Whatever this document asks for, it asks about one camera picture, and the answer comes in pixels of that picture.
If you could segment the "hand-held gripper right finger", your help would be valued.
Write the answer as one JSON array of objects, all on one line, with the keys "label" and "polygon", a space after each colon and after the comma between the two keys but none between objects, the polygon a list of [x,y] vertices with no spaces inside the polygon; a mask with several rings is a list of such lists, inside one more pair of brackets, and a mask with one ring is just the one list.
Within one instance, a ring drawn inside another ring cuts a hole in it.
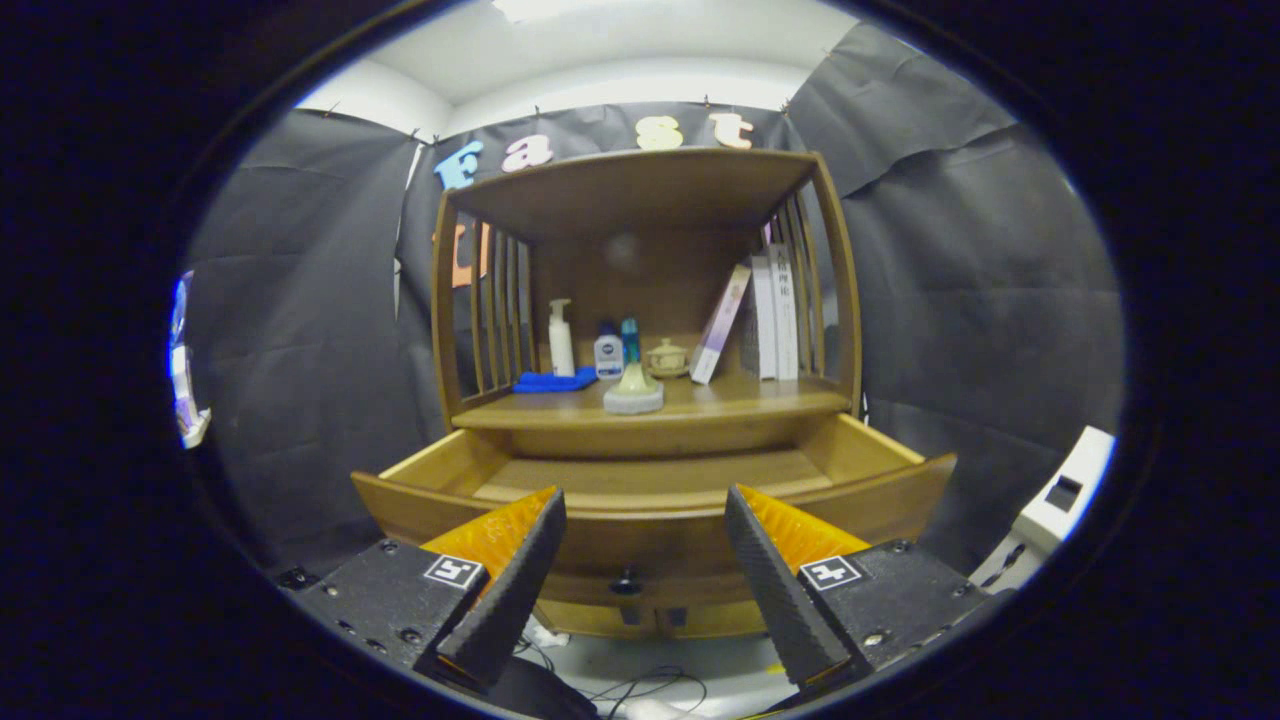
[{"label": "hand-held gripper right finger", "polygon": [[730,547],[791,683],[832,691],[987,619],[991,593],[910,539],[870,544],[758,489],[724,503]]}]

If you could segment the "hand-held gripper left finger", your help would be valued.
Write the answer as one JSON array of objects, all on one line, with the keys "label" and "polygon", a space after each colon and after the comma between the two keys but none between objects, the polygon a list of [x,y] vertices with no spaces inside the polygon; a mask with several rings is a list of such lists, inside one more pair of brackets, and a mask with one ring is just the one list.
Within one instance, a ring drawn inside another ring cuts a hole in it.
[{"label": "hand-held gripper left finger", "polygon": [[301,607],[378,659],[467,691],[492,687],[564,537],[549,486],[422,544],[385,538],[326,575],[289,570]]}]

